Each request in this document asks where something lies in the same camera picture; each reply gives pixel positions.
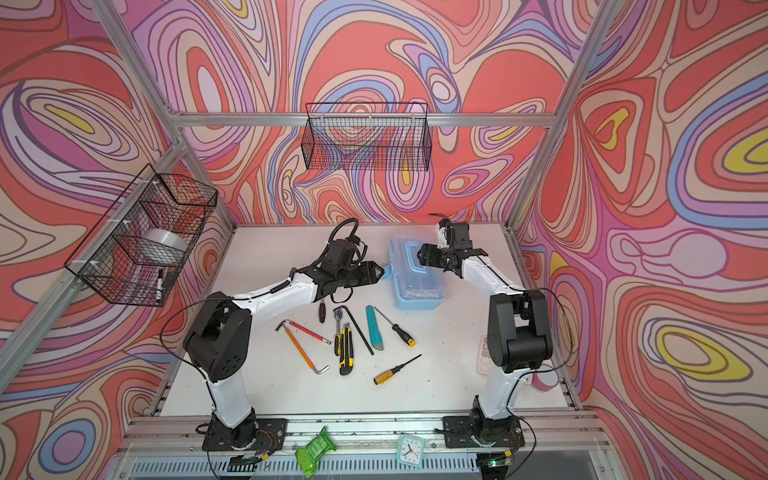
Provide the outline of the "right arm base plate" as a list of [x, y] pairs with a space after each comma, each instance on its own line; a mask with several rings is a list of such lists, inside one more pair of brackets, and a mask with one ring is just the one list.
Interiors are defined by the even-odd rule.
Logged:
[[504, 448], [517, 451], [526, 444], [519, 420], [510, 416], [490, 420], [482, 416], [444, 416], [435, 432], [442, 435], [447, 448]]

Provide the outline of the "light blue plastic tool box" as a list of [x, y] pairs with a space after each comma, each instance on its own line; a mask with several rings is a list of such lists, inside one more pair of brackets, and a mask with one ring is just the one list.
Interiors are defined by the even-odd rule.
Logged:
[[434, 310], [445, 299], [441, 272], [422, 266], [417, 253], [422, 241], [415, 237], [393, 237], [388, 242], [389, 263], [382, 280], [390, 281], [394, 305], [403, 311]]

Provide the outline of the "screwdriver black orange handle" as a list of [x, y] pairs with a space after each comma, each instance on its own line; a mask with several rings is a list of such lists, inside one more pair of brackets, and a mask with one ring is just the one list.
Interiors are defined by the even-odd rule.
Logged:
[[398, 335], [398, 337], [409, 347], [413, 348], [416, 345], [415, 339], [406, 332], [403, 328], [401, 328], [397, 323], [390, 320], [379, 308], [373, 307], [373, 310], [378, 313], [384, 320], [386, 320], [392, 330]]

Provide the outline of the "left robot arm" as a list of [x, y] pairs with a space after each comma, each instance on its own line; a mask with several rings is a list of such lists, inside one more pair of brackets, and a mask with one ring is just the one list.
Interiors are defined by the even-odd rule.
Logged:
[[214, 417], [230, 430], [255, 422], [242, 376], [254, 324], [318, 302], [339, 289], [374, 285], [384, 274], [384, 267], [363, 258], [359, 239], [351, 236], [328, 242], [318, 259], [279, 283], [240, 296], [209, 295], [183, 347], [191, 363], [203, 371]]

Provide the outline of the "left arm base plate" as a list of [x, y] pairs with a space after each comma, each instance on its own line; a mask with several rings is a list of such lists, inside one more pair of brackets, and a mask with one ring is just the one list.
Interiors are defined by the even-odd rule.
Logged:
[[228, 428], [212, 415], [205, 429], [202, 450], [274, 453], [283, 447], [287, 426], [286, 418], [257, 417], [246, 420], [241, 426]]

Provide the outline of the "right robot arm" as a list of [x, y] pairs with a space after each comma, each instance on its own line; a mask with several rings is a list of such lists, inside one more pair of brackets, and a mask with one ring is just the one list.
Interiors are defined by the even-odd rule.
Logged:
[[545, 294], [525, 289], [502, 274], [487, 252], [476, 248], [466, 222], [439, 214], [437, 242], [423, 244], [421, 266], [451, 272], [488, 298], [486, 346], [496, 369], [475, 397], [472, 426], [497, 428], [513, 416], [525, 382], [553, 354]]

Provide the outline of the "small yellow handle screwdriver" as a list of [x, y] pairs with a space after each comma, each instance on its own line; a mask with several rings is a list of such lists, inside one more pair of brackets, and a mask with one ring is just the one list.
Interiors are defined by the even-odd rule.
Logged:
[[408, 360], [407, 362], [401, 363], [401, 364], [399, 364], [397, 366], [394, 366], [394, 367], [392, 367], [392, 368], [390, 368], [390, 369], [380, 373], [379, 375], [374, 377], [373, 383], [375, 385], [381, 385], [381, 384], [387, 382], [393, 376], [395, 376], [397, 373], [399, 373], [404, 367], [406, 367], [410, 363], [414, 362], [415, 360], [419, 359], [420, 357], [421, 357], [421, 354], [416, 355], [415, 357], [413, 357], [412, 359]]

